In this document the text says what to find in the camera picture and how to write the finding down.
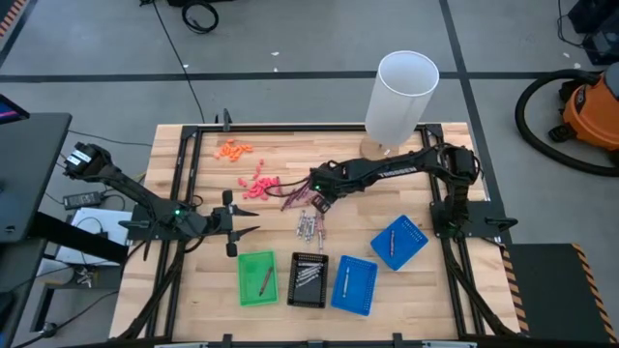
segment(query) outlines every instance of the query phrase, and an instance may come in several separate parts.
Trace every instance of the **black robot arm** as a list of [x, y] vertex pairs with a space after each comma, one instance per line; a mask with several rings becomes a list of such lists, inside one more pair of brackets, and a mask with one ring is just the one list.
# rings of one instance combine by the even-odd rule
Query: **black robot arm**
[[309, 170], [309, 188], [320, 193], [311, 203], [326, 213], [339, 198], [363, 192], [378, 180], [419, 172], [430, 173], [447, 185], [444, 219], [456, 224], [466, 220], [466, 196], [479, 175], [479, 161], [472, 151], [446, 143], [388, 159], [322, 163]]
[[137, 204], [144, 207], [150, 218], [149, 237], [144, 249], [144, 258], [148, 254], [150, 241], [155, 227], [171, 232], [177, 240], [190, 240], [212, 235], [227, 234], [227, 255], [237, 254], [236, 245], [241, 235], [258, 227], [243, 231], [234, 231], [233, 216], [257, 216], [239, 209], [232, 202], [232, 192], [226, 190], [222, 194], [223, 207], [213, 209], [211, 215], [204, 217], [194, 210], [194, 206], [185, 202], [158, 197], [149, 189], [123, 174], [114, 165], [110, 153], [94, 144], [77, 143], [74, 151], [65, 160], [65, 175], [71, 179], [83, 180], [88, 183], [103, 183], [127, 195]]

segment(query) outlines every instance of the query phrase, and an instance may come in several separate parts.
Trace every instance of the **white cup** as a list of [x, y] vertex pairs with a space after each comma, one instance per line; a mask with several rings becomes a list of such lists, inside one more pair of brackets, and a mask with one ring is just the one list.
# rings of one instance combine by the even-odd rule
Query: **white cup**
[[425, 55], [397, 51], [378, 65], [366, 115], [369, 137], [386, 147], [406, 141], [422, 118], [439, 72]]

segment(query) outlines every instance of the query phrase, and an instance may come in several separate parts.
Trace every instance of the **blue plastic box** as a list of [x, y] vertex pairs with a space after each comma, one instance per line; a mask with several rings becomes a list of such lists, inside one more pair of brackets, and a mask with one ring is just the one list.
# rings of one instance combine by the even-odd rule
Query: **blue plastic box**
[[[391, 236], [394, 231], [394, 256]], [[371, 241], [371, 247], [387, 266], [397, 271], [427, 244], [427, 237], [407, 216], [398, 217]]]
[[[348, 272], [348, 284], [346, 286], [346, 296], [344, 297], [346, 269], [350, 271]], [[333, 288], [331, 306], [368, 316], [374, 296], [374, 285], [376, 284], [377, 275], [378, 265], [375, 263], [343, 255], [339, 261], [338, 276]]]

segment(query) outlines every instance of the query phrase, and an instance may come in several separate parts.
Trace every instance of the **gray floor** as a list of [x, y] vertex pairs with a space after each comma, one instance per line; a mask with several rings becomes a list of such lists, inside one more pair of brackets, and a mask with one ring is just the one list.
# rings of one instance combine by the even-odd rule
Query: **gray floor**
[[[564, 11], [574, 0], [563, 2]], [[441, 7], [435, 0], [236, 0], [215, 5], [221, 25], [208, 36], [189, 32], [177, 9], [160, 2], [169, 30], [190, 73], [374, 71], [380, 58], [413, 49], [433, 59], [441, 72], [456, 63]], [[469, 72], [546, 72], [580, 65], [593, 69], [585, 54], [556, 37], [555, 0], [449, 0], [462, 55]], [[566, 22], [566, 36], [576, 39]], [[181, 73], [152, 6], [128, 0], [39, 0], [0, 74], [74, 75]], [[227, 107], [235, 122], [363, 121], [371, 78], [196, 81], [193, 86], [207, 121]], [[579, 243], [594, 270], [615, 327], [619, 326], [619, 186], [612, 179], [574, 172], [536, 153], [520, 139], [514, 123], [517, 97], [530, 80], [472, 80], [496, 179], [517, 243]], [[531, 101], [529, 119], [539, 134], [556, 122], [556, 86]], [[66, 111], [72, 129], [128, 141], [149, 142], [156, 124], [199, 122], [187, 83], [59, 82], [4, 83], [0, 93], [26, 109]], [[469, 116], [457, 79], [440, 82], [424, 121], [463, 121]], [[65, 153], [78, 140], [107, 148], [130, 174], [142, 172], [148, 149], [70, 135]], [[583, 145], [565, 151], [604, 161]], [[72, 182], [55, 172], [48, 192], [101, 189]], [[118, 207], [109, 202], [110, 207]], [[41, 209], [62, 218], [49, 199]], [[62, 321], [102, 293], [58, 296], [50, 314]], [[101, 341], [112, 316], [113, 299], [98, 305], [55, 338], [53, 347]], [[27, 332], [32, 304], [15, 339]], [[85, 323], [91, 320], [90, 326]]]

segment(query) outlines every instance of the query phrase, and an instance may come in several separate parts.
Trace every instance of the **screen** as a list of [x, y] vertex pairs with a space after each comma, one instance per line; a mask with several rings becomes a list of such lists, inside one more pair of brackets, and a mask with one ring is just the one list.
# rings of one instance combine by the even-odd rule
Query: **screen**
[[5, 96], [0, 95], [0, 125], [27, 119], [29, 114]]

